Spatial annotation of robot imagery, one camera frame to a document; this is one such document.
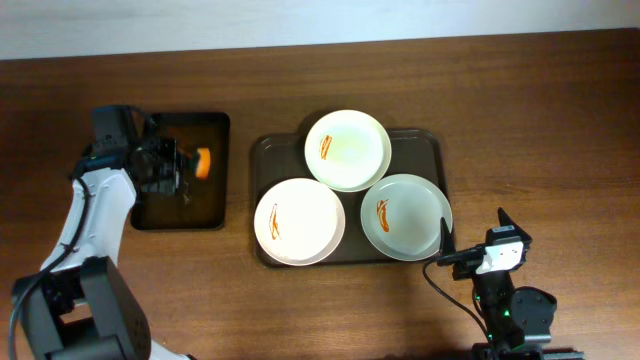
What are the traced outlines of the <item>orange green sponge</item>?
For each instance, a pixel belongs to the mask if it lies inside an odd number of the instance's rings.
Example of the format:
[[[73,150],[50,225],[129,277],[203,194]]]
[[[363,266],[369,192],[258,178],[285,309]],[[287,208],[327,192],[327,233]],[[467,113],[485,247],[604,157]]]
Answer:
[[[194,157],[194,174],[198,179],[207,179],[211,168],[211,152],[209,148],[198,148]]]

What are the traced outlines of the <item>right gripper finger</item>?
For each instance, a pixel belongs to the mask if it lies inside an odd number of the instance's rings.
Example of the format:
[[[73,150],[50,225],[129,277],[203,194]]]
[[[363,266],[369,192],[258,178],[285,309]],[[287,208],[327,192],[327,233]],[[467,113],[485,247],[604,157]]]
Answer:
[[[532,237],[526,231],[524,231],[514,220],[512,220],[502,207],[498,208],[497,214],[501,227],[511,226],[514,232],[521,238],[525,246],[531,245],[533,241]]]
[[[440,218],[440,248],[441,256],[452,255],[456,252],[455,239],[452,230],[449,228],[446,219]]]

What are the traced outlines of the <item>white plate back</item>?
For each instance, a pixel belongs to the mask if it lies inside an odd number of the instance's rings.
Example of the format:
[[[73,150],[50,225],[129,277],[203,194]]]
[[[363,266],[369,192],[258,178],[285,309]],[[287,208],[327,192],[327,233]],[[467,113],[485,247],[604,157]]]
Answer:
[[[305,139],[304,157],[316,180],[339,192],[359,192],[387,172],[391,140],[373,116],[337,110],[313,124]]]

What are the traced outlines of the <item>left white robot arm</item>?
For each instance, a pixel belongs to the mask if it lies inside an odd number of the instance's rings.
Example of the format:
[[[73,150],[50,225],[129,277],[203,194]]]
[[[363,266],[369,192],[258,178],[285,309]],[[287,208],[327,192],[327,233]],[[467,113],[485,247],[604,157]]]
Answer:
[[[146,315],[118,271],[125,222],[140,193],[173,196],[186,175],[205,179],[207,148],[181,149],[131,105],[91,115],[95,140],[76,163],[72,204],[40,270],[12,290],[8,354],[21,327],[37,359],[175,359],[153,340]]]

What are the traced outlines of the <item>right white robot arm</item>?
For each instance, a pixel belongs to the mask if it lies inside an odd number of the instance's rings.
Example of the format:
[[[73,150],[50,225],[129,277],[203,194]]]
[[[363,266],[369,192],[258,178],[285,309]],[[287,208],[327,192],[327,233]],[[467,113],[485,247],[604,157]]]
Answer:
[[[499,225],[489,229],[485,242],[457,250],[453,227],[440,221],[440,250],[428,264],[450,266],[455,281],[473,283],[473,309],[462,305],[441,288],[434,289],[469,314],[486,341],[472,346],[472,359],[583,359],[572,349],[545,349],[551,342],[551,325],[557,299],[534,287],[515,287],[511,273],[525,262],[532,237],[503,209],[497,210]]]

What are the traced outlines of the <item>white plate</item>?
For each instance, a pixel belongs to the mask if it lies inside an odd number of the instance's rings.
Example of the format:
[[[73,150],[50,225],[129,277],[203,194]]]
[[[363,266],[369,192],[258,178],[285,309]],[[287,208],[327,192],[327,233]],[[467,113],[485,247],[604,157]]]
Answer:
[[[373,116],[337,110],[313,124],[305,139],[304,157],[316,180],[339,192],[359,192],[387,172],[391,140]]]
[[[293,178],[271,187],[257,203],[253,228],[260,248],[294,267],[321,262],[340,244],[346,229],[341,200],[326,185]]]
[[[441,225],[453,229],[453,213],[443,191],[412,174],[390,175],[365,194],[360,222],[369,242],[399,261],[427,259],[440,251]]]

